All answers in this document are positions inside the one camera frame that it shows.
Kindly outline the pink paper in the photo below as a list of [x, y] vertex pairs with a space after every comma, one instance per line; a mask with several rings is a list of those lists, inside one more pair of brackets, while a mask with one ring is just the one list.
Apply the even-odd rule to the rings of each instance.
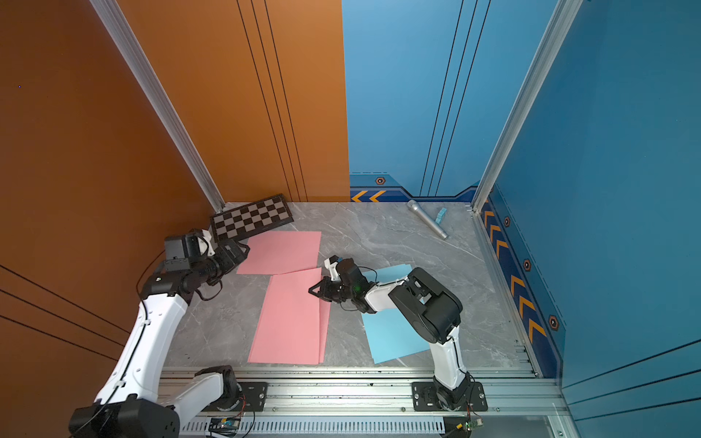
[[330, 302], [319, 303], [319, 364], [324, 363], [330, 322]]
[[237, 274], [288, 274], [317, 266], [321, 232], [268, 231], [246, 244], [250, 252]]

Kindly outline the pink paper small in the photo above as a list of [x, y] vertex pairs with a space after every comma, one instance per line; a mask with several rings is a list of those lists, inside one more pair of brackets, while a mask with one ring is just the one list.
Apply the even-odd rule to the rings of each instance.
[[250, 363], [319, 364], [321, 301], [309, 289], [320, 280], [319, 268], [272, 276], [248, 356]]

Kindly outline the light blue paper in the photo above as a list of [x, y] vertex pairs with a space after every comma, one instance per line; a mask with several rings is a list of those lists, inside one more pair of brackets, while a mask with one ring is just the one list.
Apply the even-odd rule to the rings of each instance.
[[363, 326], [375, 364], [429, 350], [429, 343], [396, 308], [363, 314]]

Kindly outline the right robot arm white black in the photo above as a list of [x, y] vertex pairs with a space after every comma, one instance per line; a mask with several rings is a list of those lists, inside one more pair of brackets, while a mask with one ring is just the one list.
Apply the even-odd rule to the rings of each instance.
[[474, 381], [462, 359], [459, 326], [463, 305], [458, 297], [422, 268], [382, 282], [369, 280], [363, 266], [334, 255], [325, 261], [328, 275], [309, 288], [310, 295], [339, 305], [349, 301], [363, 314], [399, 310], [429, 344], [434, 363], [434, 406], [445, 411], [467, 408]]

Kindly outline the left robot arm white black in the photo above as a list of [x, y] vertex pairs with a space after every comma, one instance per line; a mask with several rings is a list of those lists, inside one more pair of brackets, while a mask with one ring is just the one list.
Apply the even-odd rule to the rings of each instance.
[[92, 405], [69, 420], [72, 437], [176, 437], [182, 425], [211, 406], [243, 409], [245, 396], [229, 365], [205, 368], [166, 403], [159, 384], [173, 337], [203, 286], [216, 286], [247, 258], [249, 246], [216, 241], [206, 230], [167, 237], [153, 273], [137, 284], [139, 311], [107, 383]]

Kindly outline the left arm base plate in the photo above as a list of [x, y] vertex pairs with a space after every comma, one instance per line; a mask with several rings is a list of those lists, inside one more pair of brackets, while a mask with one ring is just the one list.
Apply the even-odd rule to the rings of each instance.
[[219, 412], [262, 412], [268, 396], [268, 383], [265, 381], [239, 381], [235, 397], [227, 399], [222, 406], [215, 407]]

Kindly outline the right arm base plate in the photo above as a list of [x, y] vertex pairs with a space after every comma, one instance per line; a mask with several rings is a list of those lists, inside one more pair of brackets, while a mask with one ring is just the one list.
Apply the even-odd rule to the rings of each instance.
[[482, 383], [463, 381], [448, 390], [437, 381], [415, 381], [411, 384], [416, 412], [487, 412], [487, 396]]

